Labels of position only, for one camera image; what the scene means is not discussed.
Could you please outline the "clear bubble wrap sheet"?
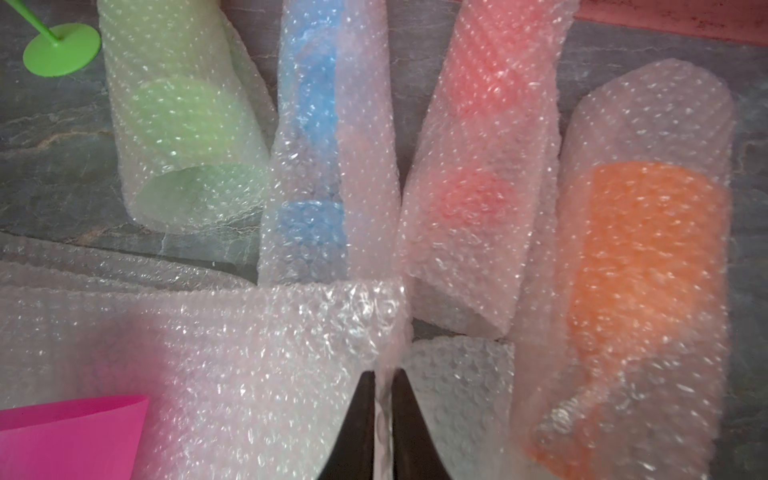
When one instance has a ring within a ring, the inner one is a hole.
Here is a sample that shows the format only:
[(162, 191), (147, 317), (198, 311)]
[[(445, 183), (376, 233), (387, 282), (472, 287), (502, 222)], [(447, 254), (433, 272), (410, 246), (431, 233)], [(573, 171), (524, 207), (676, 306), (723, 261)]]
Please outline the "clear bubble wrap sheet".
[(202, 267), (3, 233), (1, 285), (139, 293), (235, 290), (252, 283)]
[(399, 280), (1, 292), (3, 407), (144, 395), (137, 479), (312, 479), (363, 371), (408, 340)]

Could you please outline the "pink glass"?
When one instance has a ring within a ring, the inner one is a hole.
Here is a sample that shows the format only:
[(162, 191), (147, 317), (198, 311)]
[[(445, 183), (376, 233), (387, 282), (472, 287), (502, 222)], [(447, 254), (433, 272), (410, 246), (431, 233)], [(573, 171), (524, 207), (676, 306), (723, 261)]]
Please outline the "pink glass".
[(129, 479), (149, 400), (109, 396), (1, 412), (3, 479)]

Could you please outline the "orange glass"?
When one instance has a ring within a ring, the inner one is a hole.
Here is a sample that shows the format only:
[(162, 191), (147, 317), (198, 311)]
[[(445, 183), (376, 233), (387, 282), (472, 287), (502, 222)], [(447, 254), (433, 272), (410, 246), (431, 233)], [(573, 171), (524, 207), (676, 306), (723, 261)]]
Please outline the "orange glass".
[(736, 108), (666, 59), (583, 98), (540, 309), (514, 333), (508, 479), (705, 479), (729, 356)]

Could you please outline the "bright green wine glass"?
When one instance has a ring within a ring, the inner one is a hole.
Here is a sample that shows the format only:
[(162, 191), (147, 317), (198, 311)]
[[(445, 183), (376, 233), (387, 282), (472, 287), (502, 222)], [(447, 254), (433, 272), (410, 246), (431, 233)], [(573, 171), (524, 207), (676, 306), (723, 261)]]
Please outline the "bright green wine glass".
[(39, 77), (72, 74), (89, 65), (98, 55), (102, 40), (98, 31), (81, 23), (47, 27), (21, 0), (5, 0), (39, 34), (23, 52), (26, 69)]

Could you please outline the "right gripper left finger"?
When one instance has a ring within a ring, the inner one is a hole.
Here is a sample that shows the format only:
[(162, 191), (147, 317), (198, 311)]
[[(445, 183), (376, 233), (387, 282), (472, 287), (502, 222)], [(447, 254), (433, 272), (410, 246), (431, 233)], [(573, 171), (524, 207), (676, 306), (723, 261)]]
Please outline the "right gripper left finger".
[(365, 371), (359, 378), (334, 447), (318, 480), (374, 478), (375, 396), (375, 373)]

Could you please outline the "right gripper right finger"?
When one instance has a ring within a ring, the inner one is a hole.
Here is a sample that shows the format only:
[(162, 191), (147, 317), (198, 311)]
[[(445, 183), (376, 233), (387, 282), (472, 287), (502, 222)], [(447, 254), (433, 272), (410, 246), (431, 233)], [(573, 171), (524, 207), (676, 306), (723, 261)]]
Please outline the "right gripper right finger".
[(450, 480), (426, 425), (407, 372), (392, 381), (393, 478)]

